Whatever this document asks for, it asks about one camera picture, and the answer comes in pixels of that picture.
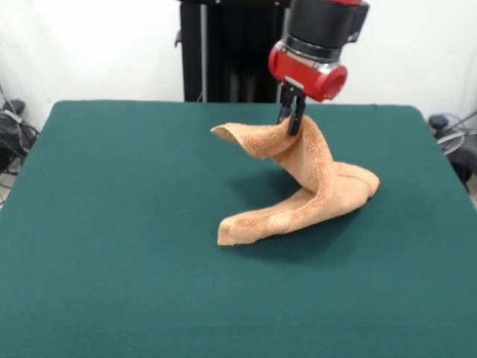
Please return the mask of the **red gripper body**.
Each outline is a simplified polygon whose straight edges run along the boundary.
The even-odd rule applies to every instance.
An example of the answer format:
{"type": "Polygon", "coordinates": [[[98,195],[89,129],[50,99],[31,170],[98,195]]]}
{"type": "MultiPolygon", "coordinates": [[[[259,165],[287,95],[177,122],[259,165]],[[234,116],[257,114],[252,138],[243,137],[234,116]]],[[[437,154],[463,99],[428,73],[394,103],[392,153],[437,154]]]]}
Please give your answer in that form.
{"type": "Polygon", "coordinates": [[[348,71],[339,62],[321,63],[293,52],[279,40],[268,57],[270,73],[315,101],[331,101],[344,87],[348,71]]]}

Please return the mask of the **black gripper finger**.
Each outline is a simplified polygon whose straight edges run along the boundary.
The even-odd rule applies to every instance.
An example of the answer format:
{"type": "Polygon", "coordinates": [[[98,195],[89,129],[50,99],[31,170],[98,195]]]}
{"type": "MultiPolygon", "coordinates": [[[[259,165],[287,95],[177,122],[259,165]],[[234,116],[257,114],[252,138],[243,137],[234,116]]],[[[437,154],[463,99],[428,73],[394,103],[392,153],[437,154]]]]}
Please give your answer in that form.
{"type": "Polygon", "coordinates": [[[290,95],[288,100],[288,109],[291,110],[292,104],[295,104],[295,111],[291,114],[288,124],[288,135],[295,136],[300,129],[303,114],[306,108],[306,96],[302,92],[296,92],[290,95]]]}
{"type": "Polygon", "coordinates": [[[291,114],[291,106],[295,99],[295,88],[293,86],[282,86],[280,95],[281,108],[279,110],[277,123],[280,124],[291,114]]]}

